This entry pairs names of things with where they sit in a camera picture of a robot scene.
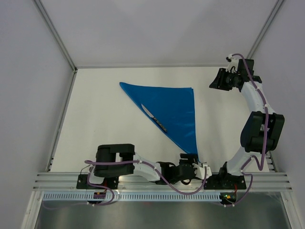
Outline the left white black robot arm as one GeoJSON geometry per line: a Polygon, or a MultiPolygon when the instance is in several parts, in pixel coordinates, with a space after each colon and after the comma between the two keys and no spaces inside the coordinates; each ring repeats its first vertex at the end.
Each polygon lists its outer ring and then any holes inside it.
{"type": "Polygon", "coordinates": [[[87,183],[94,189],[104,184],[104,178],[137,175],[157,185],[171,185],[182,182],[188,185],[191,180],[198,179],[196,166],[198,156],[180,154],[179,164],[172,162],[150,162],[135,152],[132,144],[112,144],[98,146],[96,160],[85,163],[94,166],[88,176],[87,183]]]}

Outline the blue cloth napkin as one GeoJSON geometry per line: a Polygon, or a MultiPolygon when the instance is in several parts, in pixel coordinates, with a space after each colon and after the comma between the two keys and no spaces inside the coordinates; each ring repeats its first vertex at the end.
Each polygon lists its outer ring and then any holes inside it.
{"type": "Polygon", "coordinates": [[[146,114],[143,104],[167,129],[163,132],[186,154],[197,154],[195,129],[195,101],[191,87],[153,87],[119,83],[122,90],[136,106],[161,131],[162,129],[146,114]]]}

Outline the steel knife dark handle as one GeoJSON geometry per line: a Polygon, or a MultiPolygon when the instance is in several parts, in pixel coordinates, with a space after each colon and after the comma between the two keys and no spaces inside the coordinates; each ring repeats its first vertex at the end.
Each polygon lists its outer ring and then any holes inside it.
{"type": "Polygon", "coordinates": [[[143,104],[141,104],[141,107],[146,112],[146,114],[162,129],[162,131],[167,133],[167,129],[160,123],[160,121],[143,104]]]}

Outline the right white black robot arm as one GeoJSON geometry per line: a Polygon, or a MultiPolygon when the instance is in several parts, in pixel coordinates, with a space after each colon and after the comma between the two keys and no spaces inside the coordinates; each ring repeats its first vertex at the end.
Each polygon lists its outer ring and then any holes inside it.
{"type": "Polygon", "coordinates": [[[263,92],[260,76],[254,74],[254,61],[241,54],[230,54],[228,66],[221,68],[210,88],[230,91],[237,88],[245,98],[250,115],[240,135],[240,148],[222,167],[217,182],[222,188],[229,188],[235,177],[243,176],[249,165],[255,161],[259,171],[264,168],[265,154],[276,149],[285,118],[277,114],[268,103],[263,92]]]}

